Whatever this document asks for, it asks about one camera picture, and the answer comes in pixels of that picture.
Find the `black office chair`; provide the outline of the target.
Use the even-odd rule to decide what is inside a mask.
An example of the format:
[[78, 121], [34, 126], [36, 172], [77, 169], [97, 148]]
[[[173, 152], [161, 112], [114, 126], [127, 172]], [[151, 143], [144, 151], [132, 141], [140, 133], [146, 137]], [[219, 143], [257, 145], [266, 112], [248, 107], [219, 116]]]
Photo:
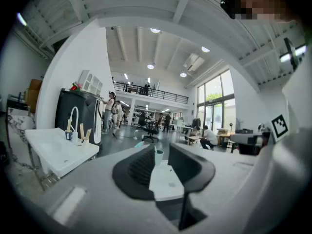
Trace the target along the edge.
[[147, 122], [147, 127], [144, 128], [144, 131], [147, 132], [147, 135], [142, 137], [142, 141], [144, 141], [146, 139], [150, 139], [152, 141], [152, 143], [154, 143], [154, 140], [159, 142], [158, 137], [156, 137], [156, 135], [159, 134], [159, 127], [158, 127], [157, 122], [155, 122], [155, 121]]

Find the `white shelf cabinet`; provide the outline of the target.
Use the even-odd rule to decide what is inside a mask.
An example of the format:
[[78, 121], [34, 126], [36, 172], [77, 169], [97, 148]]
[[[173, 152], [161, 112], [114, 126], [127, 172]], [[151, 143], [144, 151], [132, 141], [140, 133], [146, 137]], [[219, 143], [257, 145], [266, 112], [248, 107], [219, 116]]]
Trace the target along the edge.
[[89, 70], [83, 70], [79, 79], [78, 84], [81, 85], [81, 90], [86, 92], [100, 95], [103, 83], [93, 75]]

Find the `glass doors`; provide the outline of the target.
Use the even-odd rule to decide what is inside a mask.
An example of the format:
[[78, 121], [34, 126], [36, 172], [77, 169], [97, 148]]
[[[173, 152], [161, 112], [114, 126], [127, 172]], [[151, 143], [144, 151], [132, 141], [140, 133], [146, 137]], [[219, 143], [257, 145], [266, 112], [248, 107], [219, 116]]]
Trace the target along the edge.
[[215, 134], [220, 129], [233, 132], [236, 125], [234, 86], [230, 70], [197, 88], [197, 114], [201, 126]]

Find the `black and white machine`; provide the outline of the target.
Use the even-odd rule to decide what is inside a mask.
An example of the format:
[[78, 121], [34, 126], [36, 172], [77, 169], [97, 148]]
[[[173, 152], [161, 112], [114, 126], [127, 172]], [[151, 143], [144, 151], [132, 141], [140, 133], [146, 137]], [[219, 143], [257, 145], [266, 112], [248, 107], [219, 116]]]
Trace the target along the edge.
[[80, 124], [83, 124], [84, 131], [91, 129], [90, 143], [99, 146], [103, 111], [104, 104], [99, 96], [62, 88], [58, 98], [55, 127], [65, 131], [68, 120], [71, 119], [71, 125], [77, 129], [80, 138]]

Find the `white gooseneck faucet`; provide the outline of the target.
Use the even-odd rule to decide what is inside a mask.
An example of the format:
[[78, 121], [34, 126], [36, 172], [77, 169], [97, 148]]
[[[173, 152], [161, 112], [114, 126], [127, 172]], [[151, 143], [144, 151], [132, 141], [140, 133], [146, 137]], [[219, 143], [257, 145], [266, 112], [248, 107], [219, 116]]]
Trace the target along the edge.
[[78, 144], [78, 118], [79, 118], [79, 111], [78, 108], [76, 106], [74, 106], [71, 110], [71, 114], [70, 114], [70, 125], [72, 123], [73, 120], [73, 115], [75, 114], [76, 119], [75, 119], [75, 124], [74, 124], [74, 129], [73, 129], [73, 138], [72, 138], [72, 142], [77, 145]]

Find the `marble counter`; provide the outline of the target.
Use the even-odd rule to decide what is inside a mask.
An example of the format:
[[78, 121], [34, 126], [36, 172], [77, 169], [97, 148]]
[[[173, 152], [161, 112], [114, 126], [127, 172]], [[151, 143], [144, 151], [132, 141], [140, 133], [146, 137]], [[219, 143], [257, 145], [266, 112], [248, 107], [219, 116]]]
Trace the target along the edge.
[[25, 133], [26, 130], [35, 129], [35, 126], [35, 116], [29, 110], [8, 108], [8, 144], [18, 175], [24, 178], [35, 176], [33, 154]]

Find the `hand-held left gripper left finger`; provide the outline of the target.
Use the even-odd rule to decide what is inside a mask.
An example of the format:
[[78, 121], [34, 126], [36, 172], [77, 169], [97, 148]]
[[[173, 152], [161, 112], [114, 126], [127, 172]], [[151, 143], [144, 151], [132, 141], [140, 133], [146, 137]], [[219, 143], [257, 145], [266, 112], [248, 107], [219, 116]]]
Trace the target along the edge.
[[154, 201], [154, 193], [149, 190], [149, 185], [155, 164], [154, 146], [145, 145], [142, 150], [119, 161], [113, 167], [112, 179], [128, 197]]

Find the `square white sink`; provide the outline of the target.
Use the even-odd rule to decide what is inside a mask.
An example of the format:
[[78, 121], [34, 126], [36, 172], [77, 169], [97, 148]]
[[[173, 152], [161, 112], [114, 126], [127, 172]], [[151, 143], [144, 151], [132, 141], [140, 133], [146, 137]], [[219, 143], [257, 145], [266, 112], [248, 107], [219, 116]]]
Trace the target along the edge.
[[25, 136], [39, 156], [45, 174], [64, 177], [99, 152], [94, 144], [76, 145], [65, 138], [65, 131], [55, 129], [25, 130]]

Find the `bamboo toothbrush holder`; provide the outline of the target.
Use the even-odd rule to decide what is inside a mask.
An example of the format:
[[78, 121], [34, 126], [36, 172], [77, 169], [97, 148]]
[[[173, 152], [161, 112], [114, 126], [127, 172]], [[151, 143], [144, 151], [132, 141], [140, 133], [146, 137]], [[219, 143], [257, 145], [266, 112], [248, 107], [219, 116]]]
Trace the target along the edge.
[[86, 133], [84, 132], [84, 125], [83, 125], [83, 123], [81, 123], [80, 124], [80, 126], [79, 126], [79, 128], [80, 128], [80, 139], [81, 139], [81, 143], [83, 143], [84, 141], [89, 141], [89, 139], [90, 139], [90, 134], [91, 134], [91, 128], [90, 129], [88, 129], [87, 131], [86, 131]]

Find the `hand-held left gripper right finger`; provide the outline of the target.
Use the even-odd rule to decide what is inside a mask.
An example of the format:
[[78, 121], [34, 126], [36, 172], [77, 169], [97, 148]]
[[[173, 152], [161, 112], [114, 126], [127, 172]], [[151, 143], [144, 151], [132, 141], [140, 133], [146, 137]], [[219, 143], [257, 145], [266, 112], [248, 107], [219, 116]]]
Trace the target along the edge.
[[168, 165], [173, 168], [186, 194], [204, 190], [216, 172], [212, 162], [177, 144], [170, 145]]

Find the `brown wooden cabinet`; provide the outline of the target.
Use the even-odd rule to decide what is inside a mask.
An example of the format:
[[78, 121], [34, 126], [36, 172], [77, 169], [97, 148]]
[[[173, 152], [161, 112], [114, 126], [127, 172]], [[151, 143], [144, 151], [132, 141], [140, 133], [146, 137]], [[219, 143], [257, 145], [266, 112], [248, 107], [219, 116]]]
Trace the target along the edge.
[[241, 155], [257, 156], [259, 155], [262, 146], [238, 144], [237, 149]]

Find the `ceiling air conditioner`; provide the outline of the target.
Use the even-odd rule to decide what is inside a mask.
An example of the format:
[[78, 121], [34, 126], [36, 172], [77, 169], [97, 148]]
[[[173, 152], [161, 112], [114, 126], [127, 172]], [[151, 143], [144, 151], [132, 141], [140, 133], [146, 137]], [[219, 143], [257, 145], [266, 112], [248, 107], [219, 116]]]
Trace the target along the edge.
[[195, 53], [191, 53], [184, 62], [183, 67], [186, 68], [189, 72], [196, 71], [204, 62], [205, 59]]

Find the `black mezzanine railing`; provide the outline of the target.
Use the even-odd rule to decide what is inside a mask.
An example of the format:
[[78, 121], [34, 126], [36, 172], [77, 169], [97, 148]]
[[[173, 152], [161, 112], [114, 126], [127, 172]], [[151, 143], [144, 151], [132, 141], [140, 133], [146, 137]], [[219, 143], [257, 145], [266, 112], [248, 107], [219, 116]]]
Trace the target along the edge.
[[145, 86], [129, 85], [125, 83], [115, 82], [114, 88], [116, 91], [144, 95], [152, 98], [159, 98], [168, 101], [174, 101], [182, 104], [188, 104], [188, 97], [174, 94], [171, 92], [161, 91]]

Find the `cardboard box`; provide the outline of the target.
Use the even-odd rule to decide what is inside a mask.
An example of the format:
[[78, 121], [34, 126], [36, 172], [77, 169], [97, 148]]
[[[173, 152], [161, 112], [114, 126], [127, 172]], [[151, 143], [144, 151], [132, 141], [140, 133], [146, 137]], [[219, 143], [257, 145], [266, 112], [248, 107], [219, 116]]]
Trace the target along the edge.
[[37, 100], [39, 97], [42, 80], [32, 79], [29, 88], [25, 92], [25, 102], [30, 107], [30, 112], [36, 112]]

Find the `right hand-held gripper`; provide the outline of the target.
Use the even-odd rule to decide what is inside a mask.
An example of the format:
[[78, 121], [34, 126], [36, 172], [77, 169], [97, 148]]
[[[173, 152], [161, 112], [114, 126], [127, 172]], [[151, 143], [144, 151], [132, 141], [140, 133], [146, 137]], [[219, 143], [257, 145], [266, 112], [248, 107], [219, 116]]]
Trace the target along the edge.
[[289, 120], [282, 114], [271, 120], [276, 142], [290, 133], [312, 131], [312, 49], [306, 51], [302, 62], [282, 88], [289, 107]]

